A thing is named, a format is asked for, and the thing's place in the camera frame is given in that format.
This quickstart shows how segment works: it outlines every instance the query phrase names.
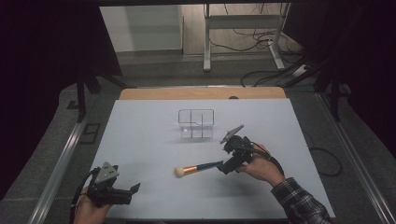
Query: white wall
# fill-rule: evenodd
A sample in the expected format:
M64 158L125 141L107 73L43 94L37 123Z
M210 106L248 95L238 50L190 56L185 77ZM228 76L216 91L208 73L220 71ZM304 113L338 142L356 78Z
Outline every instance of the white wall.
M181 49L179 6L100 7L116 52Z

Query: makeup brush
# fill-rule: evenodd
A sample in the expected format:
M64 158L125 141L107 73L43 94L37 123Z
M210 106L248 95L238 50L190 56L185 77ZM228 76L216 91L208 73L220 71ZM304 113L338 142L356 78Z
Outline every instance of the makeup brush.
M203 171L207 170L213 167L217 167L219 165L222 165L223 161L216 161L216 162L210 162L210 163L205 163L205 164L200 164L196 166L187 166L187 167L177 167L175 168L175 175L177 177L182 177L183 175L189 175L198 171Z

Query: white table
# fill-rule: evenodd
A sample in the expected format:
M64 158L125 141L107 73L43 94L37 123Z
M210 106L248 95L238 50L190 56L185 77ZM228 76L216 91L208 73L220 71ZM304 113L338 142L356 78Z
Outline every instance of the white table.
M213 138L182 139L179 109L214 109ZM114 105L92 168L118 165L114 187L141 183L130 205L114 205L107 217L122 219L285 218L271 187L246 174L217 169L177 178L177 166L228 160L219 144L227 131L245 124L238 135L263 143L281 163L286 177L334 212L289 99L121 100Z

